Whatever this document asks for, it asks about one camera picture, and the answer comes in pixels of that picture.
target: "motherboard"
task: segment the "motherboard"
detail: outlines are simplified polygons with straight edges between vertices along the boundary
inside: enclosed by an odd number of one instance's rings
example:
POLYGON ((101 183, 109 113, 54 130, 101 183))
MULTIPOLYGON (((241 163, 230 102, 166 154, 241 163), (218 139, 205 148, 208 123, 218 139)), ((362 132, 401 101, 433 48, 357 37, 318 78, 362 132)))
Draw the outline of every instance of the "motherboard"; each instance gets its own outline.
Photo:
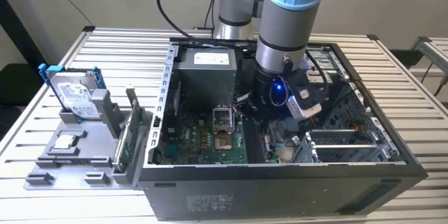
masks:
MULTIPOLYGON (((165 147, 162 164, 245 164, 245 141, 242 116, 233 119, 233 132, 213 132, 210 113, 184 113, 181 131, 176 144, 165 147)), ((220 124, 232 120, 228 116, 217 118, 220 124)))

